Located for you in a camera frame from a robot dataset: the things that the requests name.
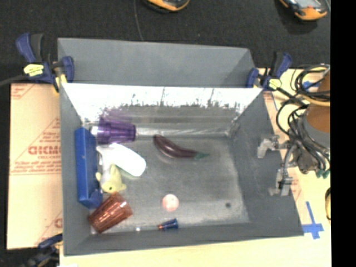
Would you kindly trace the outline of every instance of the blue tape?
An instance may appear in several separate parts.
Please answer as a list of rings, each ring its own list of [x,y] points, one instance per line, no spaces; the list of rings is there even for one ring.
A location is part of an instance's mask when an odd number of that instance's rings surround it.
[[[306,202],[306,206],[309,211],[310,218],[312,220],[311,224],[307,225],[301,225],[303,228],[303,232],[306,233],[311,233],[313,236],[313,239],[318,239],[320,238],[319,232],[324,231],[322,224],[316,224],[314,220],[314,216],[310,207],[310,203]]]

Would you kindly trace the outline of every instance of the brown cup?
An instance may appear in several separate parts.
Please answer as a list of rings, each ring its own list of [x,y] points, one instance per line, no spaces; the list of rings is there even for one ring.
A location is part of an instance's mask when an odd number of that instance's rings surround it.
[[[98,233],[102,233],[131,215],[129,204],[118,192],[114,192],[88,216],[88,221]]]

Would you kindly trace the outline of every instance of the black carpet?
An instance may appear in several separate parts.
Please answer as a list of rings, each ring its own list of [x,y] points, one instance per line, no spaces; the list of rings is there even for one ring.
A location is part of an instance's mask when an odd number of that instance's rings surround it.
[[[301,23],[276,0],[191,0],[181,13],[171,14],[156,13],[140,0],[1,0],[0,80],[21,73],[24,60],[14,42],[24,32],[44,33],[42,53],[53,59],[57,37],[94,37],[246,47],[258,67],[270,66],[274,51],[288,52],[294,67],[330,63],[331,14],[317,22]],[[33,250],[3,250],[8,90],[8,86],[0,88],[0,266],[18,266]]]

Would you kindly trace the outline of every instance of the gray box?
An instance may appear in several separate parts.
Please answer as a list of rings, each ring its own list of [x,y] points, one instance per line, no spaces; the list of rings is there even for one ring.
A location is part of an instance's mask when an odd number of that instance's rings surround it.
[[[248,72],[254,67],[247,49],[187,44],[60,38],[58,57],[62,56],[72,56],[75,61],[75,83],[90,84],[237,88],[244,87]],[[261,135],[273,131],[262,94],[238,116],[236,125],[239,129],[232,137],[202,138],[202,148],[225,150],[225,165],[233,167],[230,170],[224,168],[229,173],[225,174],[215,166],[224,158],[215,159],[215,162],[212,159],[210,165],[203,164],[206,174],[200,178],[202,184],[190,196],[183,183],[192,181],[192,175],[178,170],[161,180],[154,172],[149,174],[156,180],[148,177],[146,184],[156,185],[155,193],[148,193],[150,190],[145,186],[139,195],[139,182],[132,184],[132,190],[137,194],[137,198],[132,198],[132,204],[137,207],[138,214],[145,211],[139,207],[140,197],[145,196],[145,203],[150,206],[150,199],[174,190],[182,195],[182,203],[189,203],[187,210],[194,210],[196,205],[199,216],[177,214],[185,224],[174,232],[155,230],[152,223],[137,232],[133,229],[137,223],[132,221],[125,225],[125,229],[94,234],[86,219],[88,210],[78,203],[76,196],[74,130],[82,126],[82,120],[65,90],[60,94],[65,255],[303,234],[293,197],[270,196],[268,192],[275,186],[276,172],[282,162],[279,152],[270,152],[264,159],[258,159],[256,155]],[[185,141],[188,145],[199,143]],[[143,140],[138,144],[146,152],[150,151],[148,142]],[[150,167],[155,167],[153,171],[162,169],[153,162]],[[169,187],[169,180],[175,185]],[[203,207],[206,197],[211,202],[210,214]],[[156,210],[152,214],[145,213],[145,216],[154,223],[159,219],[156,216],[163,219],[166,215],[159,215]]]

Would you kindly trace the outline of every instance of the black cable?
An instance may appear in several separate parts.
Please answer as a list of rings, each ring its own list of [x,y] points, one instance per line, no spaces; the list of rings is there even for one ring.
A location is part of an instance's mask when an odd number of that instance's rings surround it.
[[[324,67],[325,69],[322,70],[315,70],[315,68],[319,67]],[[296,77],[294,81],[294,88],[293,90],[295,91],[295,95],[304,95],[306,97],[309,97],[311,99],[314,99],[316,101],[321,101],[321,102],[328,102],[330,101],[330,90],[326,91],[318,91],[318,92],[309,92],[308,89],[310,89],[312,86],[315,86],[317,84],[320,84],[327,76],[328,72],[330,71],[330,66],[326,65],[315,65],[311,66],[308,68],[305,68],[298,76]],[[309,86],[304,86],[304,79],[305,77],[310,74],[310,73],[318,73],[318,72],[323,72],[323,77],[316,81],[311,83]]]
[[[27,76],[17,75],[17,76],[14,76],[14,77],[10,77],[8,79],[0,81],[0,87],[8,85],[10,83],[17,82],[17,81],[23,81],[23,80],[27,80]]]
[[[139,36],[140,36],[140,39],[141,41],[144,41],[144,37],[142,36],[142,33],[141,33],[141,27],[140,27],[140,22],[139,22],[139,18],[137,16],[137,7],[136,7],[136,0],[133,0],[133,11],[134,11],[134,15],[135,15],[135,22],[136,22],[136,28],[137,28],[137,31],[139,32]]]

